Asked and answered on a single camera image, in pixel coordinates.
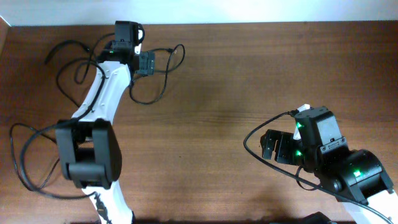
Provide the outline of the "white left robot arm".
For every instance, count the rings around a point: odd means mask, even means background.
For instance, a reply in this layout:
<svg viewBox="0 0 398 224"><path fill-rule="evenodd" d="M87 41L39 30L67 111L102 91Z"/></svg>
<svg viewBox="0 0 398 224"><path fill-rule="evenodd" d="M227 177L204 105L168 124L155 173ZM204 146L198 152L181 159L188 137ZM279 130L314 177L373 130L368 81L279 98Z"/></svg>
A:
<svg viewBox="0 0 398 224"><path fill-rule="evenodd" d="M64 178L81 189L96 209L101 223L134 223L119 184L122 154L113 130L113 120L125 89L140 64L146 71L153 59L141 52L145 37L142 24L117 21L115 38L97 59L96 77L79 109L55 130Z"/></svg>

